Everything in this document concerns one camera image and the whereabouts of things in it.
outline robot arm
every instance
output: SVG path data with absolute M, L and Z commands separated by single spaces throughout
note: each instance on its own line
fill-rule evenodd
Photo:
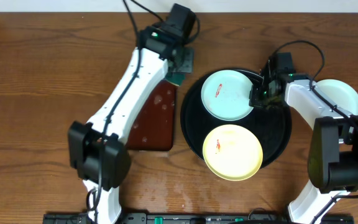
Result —
M 138 77 L 134 80 L 127 93 L 124 95 L 120 104 L 116 108 L 111 117 L 111 125 L 109 124 L 106 135 L 113 133 L 117 135 L 118 141 L 125 144 L 128 140 L 129 131 L 133 125 L 136 116 L 143 107 L 147 97 L 157 84 L 163 80 L 168 73 L 168 60 L 161 59 L 158 53 L 149 49 L 142 49 L 142 64 L 138 72 Z M 132 53 L 131 62 L 128 68 L 110 95 L 104 105 L 94 114 L 87 123 L 93 124 L 92 129 L 102 133 L 106 122 L 106 117 L 111 108 L 119 98 L 122 91 L 128 85 L 134 73 L 138 62 L 138 49 Z M 92 180 L 83 181 L 88 191 L 98 187 L 98 184 Z M 121 205 L 119 204 L 119 187 L 111 187 L 109 190 L 102 190 L 101 198 L 98 205 L 98 222 L 99 223 L 115 223 L 121 213 Z M 94 217 L 94 211 L 89 212 L 90 218 Z
M 184 45 L 189 42 L 195 20 L 194 12 L 174 4 L 165 22 L 142 30 L 137 40 L 141 48 L 133 51 L 128 68 L 111 96 L 86 124 L 75 121 L 68 131 L 70 165 L 84 180 L 88 192 L 95 191 L 101 179 L 101 196 L 96 207 L 98 223 L 115 223 L 121 213 L 119 185 L 131 166 L 124 145 L 146 99 L 164 78 L 174 76 L 174 72 L 192 71 L 189 61 L 193 51 Z M 135 74 L 139 50 L 142 60 Z M 137 77 L 131 83 L 133 75 Z M 103 136 L 106 117 L 126 88 Z M 87 200 L 89 207 L 93 207 L 92 198 Z M 88 212 L 88 216 L 93 219 L 94 211 Z
M 261 75 L 264 78 L 262 86 L 253 86 L 250 105 L 262 108 L 291 106 L 313 129 L 308 158 L 310 180 L 288 205 L 287 211 L 292 222 L 307 224 L 323 211 L 314 222 L 320 223 L 334 205 L 324 210 L 333 197 L 358 190 L 358 133 L 353 133 L 344 118 L 311 91 L 310 77 L 296 73 L 290 53 L 270 57 Z M 335 105 L 317 86 L 315 90 Z M 337 109 L 358 124 L 358 116 L 352 116 L 340 107 Z M 352 151 L 340 152 L 340 143 L 353 145 Z

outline brown cutting board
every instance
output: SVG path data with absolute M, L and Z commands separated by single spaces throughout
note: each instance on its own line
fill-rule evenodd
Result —
M 127 149 L 169 151 L 172 148 L 176 92 L 176 86 L 165 80 L 155 87 L 132 125 Z

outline white bowl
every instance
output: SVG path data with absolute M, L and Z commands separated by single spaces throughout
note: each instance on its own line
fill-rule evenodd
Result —
M 341 108 L 358 115 L 358 94 L 348 84 L 339 80 L 321 80 L 318 88 Z

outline water droplet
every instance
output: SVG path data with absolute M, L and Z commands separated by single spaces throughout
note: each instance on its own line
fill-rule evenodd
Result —
M 154 97 L 154 104 L 157 105 L 159 103 L 161 103 L 162 101 L 162 97 L 160 95 L 157 95 Z

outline wooden table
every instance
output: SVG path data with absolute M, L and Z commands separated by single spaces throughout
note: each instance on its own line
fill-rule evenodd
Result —
M 339 79 L 358 92 L 358 14 L 198 16 L 195 71 L 178 89 L 177 114 L 189 87 L 206 72 L 259 70 L 276 47 L 296 39 L 324 50 L 319 79 Z M 155 21 L 149 14 L 135 18 L 139 27 Z M 106 101 L 133 48 L 125 13 L 0 13 L 0 223 L 41 223 L 46 212 L 85 208 L 86 190 L 69 166 L 67 130 Z M 314 73 L 320 65 L 307 45 L 287 50 L 299 72 Z M 121 204 L 154 213 L 249 213 L 257 207 L 281 212 L 308 180 L 311 129 L 292 112 L 284 153 L 240 182 L 220 179 L 197 158 L 177 116 L 171 151 L 131 153 Z M 358 223 L 358 200 L 341 200 L 331 212 L 351 213 Z

